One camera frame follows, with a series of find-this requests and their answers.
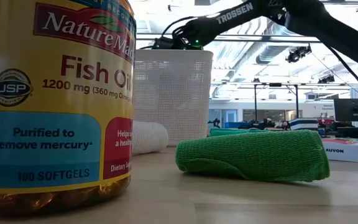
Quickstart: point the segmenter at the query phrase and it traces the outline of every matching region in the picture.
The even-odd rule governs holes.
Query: table surface
[[[330,164],[331,177],[313,183],[220,179],[183,174],[175,165],[175,149],[167,148],[135,156],[130,187],[111,202],[0,223],[358,223],[358,163]]]

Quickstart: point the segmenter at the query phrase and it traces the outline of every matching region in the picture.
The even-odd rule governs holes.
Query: pole
[[[255,98],[255,121],[258,120],[258,110],[257,110],[257,106],[256,106],[256,86],[254,85],[254,98]]]
[[[295,97],[296,97],[296,118],[299,118],[299,99],[298,99],[298,85],[295,86]]]

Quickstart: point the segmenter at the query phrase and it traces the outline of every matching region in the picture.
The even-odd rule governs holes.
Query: usp seal
[[[29,97],[32,90],[30,78],[23,71],[10,68],[0,73],[0,105],[17,106]]]

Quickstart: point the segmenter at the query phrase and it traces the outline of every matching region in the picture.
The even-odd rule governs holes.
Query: white roll
[[[159,152],[168,145],[168,132],[161,124],[134,121],[132,155]]]

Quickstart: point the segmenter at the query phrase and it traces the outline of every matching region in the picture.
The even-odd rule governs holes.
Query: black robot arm
[[[358,31],[333,18],[319,0],[248,0],[215,16],[198,17],[173,31],[173,39],[204,46],[217,35],[260,16],[300,35],[317,37],[358,62]]]

